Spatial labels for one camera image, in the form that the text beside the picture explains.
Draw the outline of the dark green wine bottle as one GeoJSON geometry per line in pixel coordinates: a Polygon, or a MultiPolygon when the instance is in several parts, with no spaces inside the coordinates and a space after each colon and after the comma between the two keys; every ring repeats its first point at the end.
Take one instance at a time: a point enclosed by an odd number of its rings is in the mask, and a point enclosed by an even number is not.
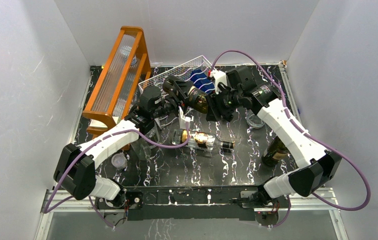
{"type": "MultiPolygon", "coordinates": [[[[207,113],[207,94],[193,85],[191,82],[191,88],[188,95],[175,95],[174,93],[167,93],[170,97],[174,97],[178,100],[184,100],[186,104],[192,109],[202,113],[207,113]]],[[[163,90],[165,91],[165,81],[162,85],[163,90]]]]}

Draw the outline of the clear square whisky bottle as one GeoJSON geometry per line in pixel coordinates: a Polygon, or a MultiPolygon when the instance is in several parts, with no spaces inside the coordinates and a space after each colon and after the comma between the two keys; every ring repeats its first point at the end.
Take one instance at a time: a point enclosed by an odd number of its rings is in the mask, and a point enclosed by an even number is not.
{"type": "Polygon", "coordinates": [[[185,147],[202,150],[210,154],[230,153],[235,146],[233,141],[222,140],[216,134],[193,130],[187,131],[186,129],[174,130],[171,139],[173,145],[183,144],[187,140],[185,147]]]}

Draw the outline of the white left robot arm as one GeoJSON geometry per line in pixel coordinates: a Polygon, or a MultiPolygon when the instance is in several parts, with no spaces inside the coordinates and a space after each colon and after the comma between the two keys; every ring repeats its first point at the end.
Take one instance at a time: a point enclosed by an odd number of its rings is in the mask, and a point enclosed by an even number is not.
{"type": "Polygon", "coordinates": [[[55,190],[63,187],[76,200],[90,196],[103,198],[114,208],[124,206],[125,188],[112,179],[96,175],[95,170],[112,154],[140,138],[154,145],[147,133],[155,126],[155,120],[178,114],[187,106],[189,92],[193,89],[191,81],[168,76],[162,87],[146,87],[138,102],[116,126],[89,142],[66,145],[53,175],[57,183],[55,190]]]}

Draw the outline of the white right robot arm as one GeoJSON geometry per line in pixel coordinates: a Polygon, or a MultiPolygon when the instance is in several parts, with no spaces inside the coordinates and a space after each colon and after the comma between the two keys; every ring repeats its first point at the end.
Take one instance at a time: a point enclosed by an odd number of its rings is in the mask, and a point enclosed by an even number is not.
{"type": "Polygon", "coordinates": [[[247,70],[246,66],[238,66],[229,72],[216,69],[209,72],[215,91],[208,97],[207,120],[230,121],[238,107],[255,113],[274,131],[298,166],[260,185],[259,203],[271,207],[283,195],[307,197],[334,177],[342,158],[309,139],[308,130],[285,106],[279,90],[270,82],[251,78],[247,70]]]}

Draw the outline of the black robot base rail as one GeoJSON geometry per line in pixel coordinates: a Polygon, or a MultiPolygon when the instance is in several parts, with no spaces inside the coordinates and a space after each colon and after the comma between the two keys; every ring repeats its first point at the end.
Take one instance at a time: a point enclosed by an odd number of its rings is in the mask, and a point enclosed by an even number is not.
{"type": "Polygon", "coordinates": [[[255,185],[129,187],[120,207],[95,198],[98,210],[109,219],[117,213],[129,221],[153,219],[239,219],[275,224],[289,201],[285,196],[270,199],[255,185]]]}

